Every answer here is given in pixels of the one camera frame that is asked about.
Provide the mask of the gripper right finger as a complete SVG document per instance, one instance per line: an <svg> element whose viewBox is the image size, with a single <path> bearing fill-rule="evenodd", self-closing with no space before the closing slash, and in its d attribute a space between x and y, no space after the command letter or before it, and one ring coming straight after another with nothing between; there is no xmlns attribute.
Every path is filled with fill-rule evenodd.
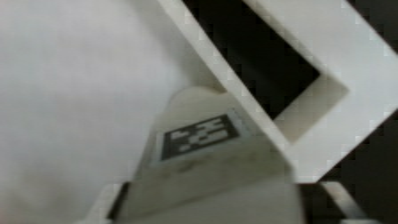
<svg viewBox="0 0 398 224"><path fill-rule="evenodd" d="M335 181L300 185L305 224L380 224Z"/></svg>

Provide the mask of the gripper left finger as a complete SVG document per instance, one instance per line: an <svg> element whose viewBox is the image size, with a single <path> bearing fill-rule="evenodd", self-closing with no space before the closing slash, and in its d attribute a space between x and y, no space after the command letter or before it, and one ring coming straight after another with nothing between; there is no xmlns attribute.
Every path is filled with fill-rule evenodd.
<svg viewBox="0 0 398 224"><path fill-rule="evenodd" d="M85 217L72 224L115 224L129 183L104 186Z"/></svg>

